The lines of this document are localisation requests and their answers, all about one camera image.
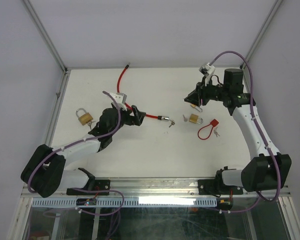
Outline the small brass padlock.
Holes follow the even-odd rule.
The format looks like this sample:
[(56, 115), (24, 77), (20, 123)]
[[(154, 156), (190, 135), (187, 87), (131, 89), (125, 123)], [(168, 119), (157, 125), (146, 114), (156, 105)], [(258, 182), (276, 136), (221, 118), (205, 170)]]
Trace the small brass padlock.
[(195, 104), (191, 104), (190, 105), (193, 109), (197, 110), (198, 112), (202, 113), (203, 109), (200, 106), (197, 106)]

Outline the silver keys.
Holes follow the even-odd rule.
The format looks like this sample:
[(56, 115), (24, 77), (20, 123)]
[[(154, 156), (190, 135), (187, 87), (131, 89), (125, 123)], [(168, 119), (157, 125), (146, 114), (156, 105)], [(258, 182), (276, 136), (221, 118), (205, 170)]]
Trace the silver keys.
[(213, 132), (214, 132), (215, 136), (218, 138), (220, 135), (219, 135), (217, 129), (218, 129), (217, 127), (214, 128)]

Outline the red thin-cable padlock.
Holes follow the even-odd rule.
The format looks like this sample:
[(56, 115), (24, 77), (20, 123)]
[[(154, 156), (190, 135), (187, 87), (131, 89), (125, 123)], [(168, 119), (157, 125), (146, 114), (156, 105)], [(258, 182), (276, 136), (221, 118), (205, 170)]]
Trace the red thin-cable padlock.
[(197, 137), (202, 140), (202, 141), (206, 141), (208, 140), (213, 131), (215, 130), (215, 128), (219, 125), (219, 121), (216, 119), (213, 119), (209, 124), (201, 127), (198, 131), (197, 131)]

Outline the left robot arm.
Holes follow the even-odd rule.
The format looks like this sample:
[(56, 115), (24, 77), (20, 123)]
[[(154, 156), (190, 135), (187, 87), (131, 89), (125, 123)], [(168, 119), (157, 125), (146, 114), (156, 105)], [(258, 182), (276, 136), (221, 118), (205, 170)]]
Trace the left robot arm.
[(146, 116), (135, 105), (130, 109), (106, 108), (95, 127), (83, 138), (61, 147), (49, 147), (42, 144), (36, 148), (23, 169), (20, 178), (27, 184), (31, 193), (41, 197), (50, 197), (58, 190), (79, 189), (90, 194), (95, 189), (95, 176), (78, 167), (67, 170), (70, 164), (86, 156), (101, 152), (113, 140), (113, 135), (124, 125), (140, 126)]

